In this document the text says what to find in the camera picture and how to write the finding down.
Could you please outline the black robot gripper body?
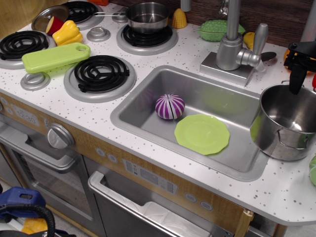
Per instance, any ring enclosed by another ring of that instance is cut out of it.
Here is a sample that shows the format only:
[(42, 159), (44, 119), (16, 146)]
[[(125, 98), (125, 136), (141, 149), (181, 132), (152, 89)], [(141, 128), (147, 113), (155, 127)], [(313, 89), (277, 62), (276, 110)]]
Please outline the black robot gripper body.
[(296, 66), (301, 66), (309, 72), (316, 71), (316, 42), (294, 42), (288, 46), (284, 66), (293, 70)]

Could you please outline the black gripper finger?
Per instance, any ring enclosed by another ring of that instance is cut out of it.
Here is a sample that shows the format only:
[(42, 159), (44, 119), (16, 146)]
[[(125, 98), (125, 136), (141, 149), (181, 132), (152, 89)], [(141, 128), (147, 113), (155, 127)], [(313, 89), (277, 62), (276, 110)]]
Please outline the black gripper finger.
[(290, 74), (289, 90), (294, 95), (297, 95), (306, 78), (307, 70), (302, 66), (294, 66)]

